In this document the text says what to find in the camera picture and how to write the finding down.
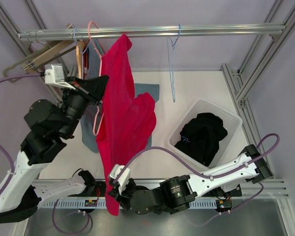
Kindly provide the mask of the black t shirt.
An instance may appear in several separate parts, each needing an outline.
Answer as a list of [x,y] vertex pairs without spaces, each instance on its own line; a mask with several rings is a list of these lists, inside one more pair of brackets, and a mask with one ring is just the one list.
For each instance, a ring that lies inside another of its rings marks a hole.
[[223,120],[212,113],[200,113],[180,131],[175,148],[204,166],[209,166],[219,151],[219,142],[228,131]]

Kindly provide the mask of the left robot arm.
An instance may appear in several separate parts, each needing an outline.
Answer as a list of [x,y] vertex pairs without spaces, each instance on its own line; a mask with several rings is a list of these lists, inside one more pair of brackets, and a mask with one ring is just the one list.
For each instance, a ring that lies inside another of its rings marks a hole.
[[67,77],[62,105],[35,101],[24,119],[30,128],[17,159],[0,184],[0,224],[21,222],[48,202],[67,196],[91,195],[96,180],[89,171],[53,184],[35,187],[33,181],[66,147],[89,104],[101,102],[109,77],[82,80]]

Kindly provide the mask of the red t shirt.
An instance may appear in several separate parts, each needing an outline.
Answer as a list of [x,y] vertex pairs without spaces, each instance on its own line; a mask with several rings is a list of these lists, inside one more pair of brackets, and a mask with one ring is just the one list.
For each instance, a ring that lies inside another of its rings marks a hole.
[[156,126],[155,101],[145,92],[135,95],[128,59],[132,42],[123,34],[102,58],[103,75],[109,76],[103,97],[103,120],[96,138],[105,181],[114,165],[126,165],[145,149]]

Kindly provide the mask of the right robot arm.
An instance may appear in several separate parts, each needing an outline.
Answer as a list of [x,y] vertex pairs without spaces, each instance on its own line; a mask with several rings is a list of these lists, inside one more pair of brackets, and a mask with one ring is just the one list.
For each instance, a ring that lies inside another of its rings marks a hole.
[[254,145],[246,146],[235,159],[199,173],[172,177],[154,189],[139,186],[130,176],[128,165],[116,164],[109,174],[108,195],[124,210],[138,215],[147,213],[174,214],[188,209],[190,203],[206,193],[222,188],[225,192],[236,188],[241,182],[260,183],[274,175]]

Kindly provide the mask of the light blue wire hanger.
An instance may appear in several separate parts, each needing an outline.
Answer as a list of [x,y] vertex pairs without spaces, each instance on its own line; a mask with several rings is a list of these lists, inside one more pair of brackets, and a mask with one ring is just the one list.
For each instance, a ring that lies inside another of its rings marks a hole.
[[169,67],[169,78],[171,86],[172,100],[175,103],[176,101],[176,92],[175,92],[175,78],[174,78],[174,63],[175,63],[175,48],[178,39],[181,35],[181,24],[178,25],[178,33],[175,40],[168,37],[167,38],[167,55],[168,55],[168,67]]

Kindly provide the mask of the pink hanger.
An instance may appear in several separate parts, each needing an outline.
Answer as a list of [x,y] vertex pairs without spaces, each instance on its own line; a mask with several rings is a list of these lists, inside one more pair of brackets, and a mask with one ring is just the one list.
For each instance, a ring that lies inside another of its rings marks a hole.
[[[94,41],[92,36],[91,36],[91,33],[90,33],[90,30],[91,30],[91,25],[94,25],[95,28],[98,30],[99,27],[97,26],[97,24],[94,22],[94,21],[90,21],[88,23],[88,38],[89,38],[89,41],[92,43],[98,57],[99,57],[99,60],[100,60],[100,63],[99,63],[99,73],[98,73],[98,76],[101,76],[101,72],[102,72],[102,57],[104,55],[104,49],[101,45],[101,43],[96,40]],[[98,133],[99,133],[99,130],[100,130],[100,127],[101,127],[101,123],[102,123],[102,118],[100,118],[100,121],[99,121],[99,125],[98,127],[96,127],[96,122],[97,122],[97,118],[98,118],[98,115],[100,113],[100,109],[99,109],[99,106],[97,105],[97,111],[96,111],[96,114],[95,114],[95,117],[94,117],[94,124],[93,124],[93,135],[94,136],[97,136]]]

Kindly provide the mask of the grey t shirt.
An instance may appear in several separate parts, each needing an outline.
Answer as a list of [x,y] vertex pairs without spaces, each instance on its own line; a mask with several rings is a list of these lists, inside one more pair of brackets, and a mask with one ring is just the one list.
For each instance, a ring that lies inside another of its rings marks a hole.
[[[98,77],[99,73],[99,57],[91,42],[87,44],[87,50],[84,53],[85,72],[84,79],[89,80]],[[159,100],[160,86],[159,84],[135,84],[135,96],[148,92],[154,101]],[[83,114],[80,125],[82,131],[82,142],[92,152],[98,153],[96,137],[93,135],[94,117],[97,111],[95,105],[89,105]]]

